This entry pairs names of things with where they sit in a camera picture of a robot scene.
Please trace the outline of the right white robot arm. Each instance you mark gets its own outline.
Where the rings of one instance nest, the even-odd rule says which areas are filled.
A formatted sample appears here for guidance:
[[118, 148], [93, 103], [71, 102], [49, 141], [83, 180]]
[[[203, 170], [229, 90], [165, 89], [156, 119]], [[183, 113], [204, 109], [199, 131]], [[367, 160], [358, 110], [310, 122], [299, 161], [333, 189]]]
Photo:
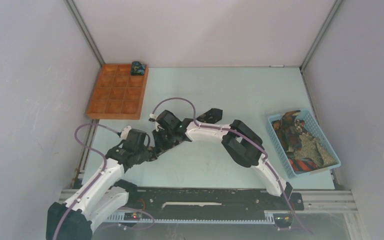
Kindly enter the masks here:
[[270, 163], [262, 139], [241, 120], [219, 124], [222, 117], [223, 111], [219, 108], [184, 120], [168, 110], [159, 115], [151, 113], [149, 121], [155, 124], [152, 160], [185, 142], [220, 143], [236, 164], [257, 172], [266, 191], [271, 194], [271, 204], [284, 209], [291, 202], [293, 188]]

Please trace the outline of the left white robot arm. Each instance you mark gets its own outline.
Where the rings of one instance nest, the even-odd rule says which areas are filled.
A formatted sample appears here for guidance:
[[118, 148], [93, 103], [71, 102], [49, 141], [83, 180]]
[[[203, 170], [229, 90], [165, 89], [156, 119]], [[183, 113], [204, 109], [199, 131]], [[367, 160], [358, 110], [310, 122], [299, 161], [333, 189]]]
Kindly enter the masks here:
[[121, 141], [102, 153], [102, 164], [92, 177], [63, 203], [54, 202], [47, 211], [47, 240], [90, 240], [98, 226], [116, 209], [133, 208], [138, 194], [130, 189], [110, 188], [120, 181], [128, 169], [153, 156], [149, 135], [126, 126], [116, 133]]

